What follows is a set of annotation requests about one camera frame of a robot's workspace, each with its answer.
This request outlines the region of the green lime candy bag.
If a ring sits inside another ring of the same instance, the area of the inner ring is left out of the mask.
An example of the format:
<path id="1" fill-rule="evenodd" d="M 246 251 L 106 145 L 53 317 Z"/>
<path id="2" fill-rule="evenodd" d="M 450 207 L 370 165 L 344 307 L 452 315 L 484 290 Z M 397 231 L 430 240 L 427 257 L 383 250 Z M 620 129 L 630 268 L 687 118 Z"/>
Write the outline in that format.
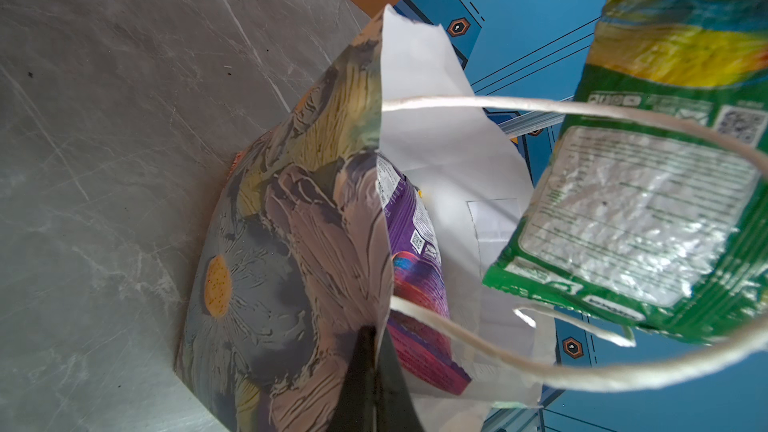
<path id="1" fill-rule="evenodd" d="M 607 0 L 575 98 L 765 151 L 767 0 Z M 488 287 L 709 343 L 767 306 L 767 184 L 739 155 L 568 117 Z"/>

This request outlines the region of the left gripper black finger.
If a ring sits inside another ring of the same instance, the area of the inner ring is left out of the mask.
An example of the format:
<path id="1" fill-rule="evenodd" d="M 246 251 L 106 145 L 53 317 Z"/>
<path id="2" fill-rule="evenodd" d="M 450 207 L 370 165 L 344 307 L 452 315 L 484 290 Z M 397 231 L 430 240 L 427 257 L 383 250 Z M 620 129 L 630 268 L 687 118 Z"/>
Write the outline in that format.
<path id="1" fill-rule="evenodd" d="M 424 431 L 388 332 L 360 329 L 327 431 Z"/>

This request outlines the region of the floral paper gift bag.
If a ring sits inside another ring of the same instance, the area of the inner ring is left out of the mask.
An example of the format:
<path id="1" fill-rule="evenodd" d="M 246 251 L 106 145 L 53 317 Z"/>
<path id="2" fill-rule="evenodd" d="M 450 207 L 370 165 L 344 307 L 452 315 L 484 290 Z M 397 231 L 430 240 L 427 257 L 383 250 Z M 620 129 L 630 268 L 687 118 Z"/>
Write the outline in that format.
<path id="1" fill-rule="evenodd" d="M 587 116 L 685 134 L 739 155 L 767 184 L 767 153 L 638 108 L 477 97 L 439 27 L 383 9 L 291 114 L 235 161 L 202 249 L 177 372 L 232 431 L 325 431 L 361 328 L 401 312 L 451 340 L 460 395 L 406 371 L 425 429 L 483 408 L 534 406 L 544 387 L 659 389 L 767 346 L 767 306 L 709 343 L 686 342 L 488 287 L 564 121 Z M 394 295 L 383 155 L 419 189 L 441 256 L 448 318 Z"/>

